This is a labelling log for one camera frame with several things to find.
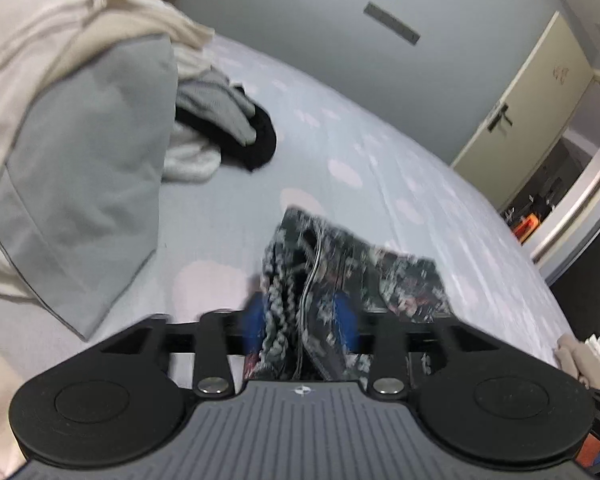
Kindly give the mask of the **dark floral jeans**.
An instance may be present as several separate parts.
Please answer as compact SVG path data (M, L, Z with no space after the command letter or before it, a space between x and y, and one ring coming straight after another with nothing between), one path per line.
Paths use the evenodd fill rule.
M454 314L432 260L368 244L297 207L286 209L265 249L260 291L245 380L365 384L373 358L358 348L364 315L429 323Z

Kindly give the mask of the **beige folded garment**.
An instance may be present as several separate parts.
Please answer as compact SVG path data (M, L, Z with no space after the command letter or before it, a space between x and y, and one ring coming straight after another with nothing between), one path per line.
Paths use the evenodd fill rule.
M563 372L586 388L600 389L600 359L584 342L563 334L558 338L554 356Z

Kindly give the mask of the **polka dot bed sheet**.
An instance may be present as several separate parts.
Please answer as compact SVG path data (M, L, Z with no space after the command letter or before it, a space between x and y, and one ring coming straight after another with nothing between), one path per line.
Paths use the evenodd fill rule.
M19 479L580 479L588 396L550 346L564 319L492 206L443 162L335 93L259 80L277 148L249 171L159 188L156 250L88 339L40 303L0 308L0 345L46 367L10 397ZM405 400L357 380L194 391L200 318L260 291L289 207L432 260L454 312L399 320Z

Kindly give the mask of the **cream door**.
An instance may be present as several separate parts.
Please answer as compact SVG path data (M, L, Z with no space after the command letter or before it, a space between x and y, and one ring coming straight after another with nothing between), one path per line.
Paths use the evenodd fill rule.
M556 12L452 168L504 210L550 154L593 79L579 41ZM500 122L489 132L486 125L502 103L513 125Z

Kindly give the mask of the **black and grey garment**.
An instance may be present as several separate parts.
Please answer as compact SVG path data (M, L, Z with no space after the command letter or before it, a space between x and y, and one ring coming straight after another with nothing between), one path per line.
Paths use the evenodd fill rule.
M178 83L175 122L249 171L267 165L276 152L277 134L268 112L215 68Z

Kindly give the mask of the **white cream garment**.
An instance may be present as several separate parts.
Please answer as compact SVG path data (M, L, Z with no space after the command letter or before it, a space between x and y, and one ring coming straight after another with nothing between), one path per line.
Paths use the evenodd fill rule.
M209 67L213 35L162 0L0 0L0 177L30 106L51 84L147 36L170 40L179 82ZM37 300L1 247L0 296Z

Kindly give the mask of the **grey wall switch panel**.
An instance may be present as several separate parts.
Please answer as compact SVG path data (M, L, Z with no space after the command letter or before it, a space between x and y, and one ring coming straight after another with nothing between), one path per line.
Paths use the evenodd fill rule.
M377 4L373 2L367 3L363 13L386 29L391 30L396 36L401 37L412 46L418 44L420 35L416 30L400 21L393 14L381 9Z

